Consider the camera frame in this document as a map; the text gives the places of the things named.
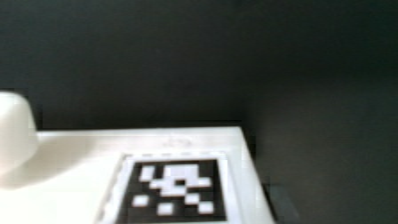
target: black wall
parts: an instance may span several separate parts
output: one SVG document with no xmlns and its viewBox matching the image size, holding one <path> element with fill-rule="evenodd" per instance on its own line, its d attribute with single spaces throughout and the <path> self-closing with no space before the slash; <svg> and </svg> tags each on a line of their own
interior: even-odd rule
<svg viewBox="0 0 398 224">
<path fill-rule="evenodd" d="M 398 220 L 398 3 L 2 0 L 37 127 L 240 125 L 302 223 Z"/>
</svg>

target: white cup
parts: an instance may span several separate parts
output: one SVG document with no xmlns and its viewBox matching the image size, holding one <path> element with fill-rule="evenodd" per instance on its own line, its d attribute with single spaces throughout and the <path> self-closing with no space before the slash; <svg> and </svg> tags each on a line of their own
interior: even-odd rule
<svg viewBox="0 0 398 224">
<path fill-rule="evenodd" d="M 0 92 L 0 176 L 25 163 L 37 151 L 37 135 L 25 98 Z"/>
</svg>

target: white surface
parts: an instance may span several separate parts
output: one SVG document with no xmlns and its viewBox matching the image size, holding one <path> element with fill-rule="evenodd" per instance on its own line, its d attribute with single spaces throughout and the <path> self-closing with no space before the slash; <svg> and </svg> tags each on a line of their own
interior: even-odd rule
<svg viewBox="0 0 398 224">
<path fill-rule="evenodd" d="M 142 182 L 149 182 L 153 180 L 153 174 L 155 174 L 155 166 L 142 167 L 142 173 L 141 173 Z"/>
<path fill-rule="evenodd" d="M 133 197 L 133 207 L 146 207 L 149 202 L 148 195 L 137 195 Z"/>
<path fill-rule="evenodd" d="M 37 136 L 29 102 L 18 94 L 0 92 L 0 182 L 36 150 Z"/>
<path fill-rule="evenodd" d="M 199 202 L 199 214 L 213 214 L 215 207 L 212 201 L 201 201 Z"/>
<path fill-rule="evenodd" d="M 158 215 L 164 216 L 164 215 L 171 215 L 173 214 L 173 203 L 169 202 L 164 202 L 158 204 Z"/>
<path fill-rule="evenodd" d="M 201 155 L 203 150 L 224 152 L 233 164 L 244 223 L 272 224 L 238 128 L 39 132 L 37 154 L 0 185 L 0 223 L 96 223 L 121 155 L 148 158 L 153 154 L 165 157 L 171 153 Z"/>
<path fill-rule="evenodd" d="M 187 205 L 197 205 L 199 201 L 201 201 L 199 194 L 197 193 L 187 194 L 187 196 L 185 196 L 185 204 Z"/>
</svg>

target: white square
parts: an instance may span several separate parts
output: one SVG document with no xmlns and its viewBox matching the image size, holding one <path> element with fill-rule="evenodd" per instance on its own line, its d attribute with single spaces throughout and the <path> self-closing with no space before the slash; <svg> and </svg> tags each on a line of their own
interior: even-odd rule
<svg viewBox="0 0 398 224">
<path fill-rule="evenodd" d="M 158 215 L 160 216 L 173 215 L 173 208 L 174 208 L 173 203 L 167 203 L 167 202 L 160 203 L 158 204 Z"/>
<path fill-rule="evenodd" d="M 201 200 L 201 197 L 199 197 L 197 193 L 187 194 L 187 196 L 185 196 L 185 204 L 187 205 L 197 205 L 199 204 L 199 200 Z"/>
<path fill-rule="evenodd" d="M 149 202 L 149 196 L 148 195 L 135 195 L 133 197 L 133 207 L 146 207 Z"/>
<path fill-rule="evenodd" d="M 199 203 L 199 214 L 213 214 L 215 206 L 212 201 L 203 201 Z"/>
</svg>

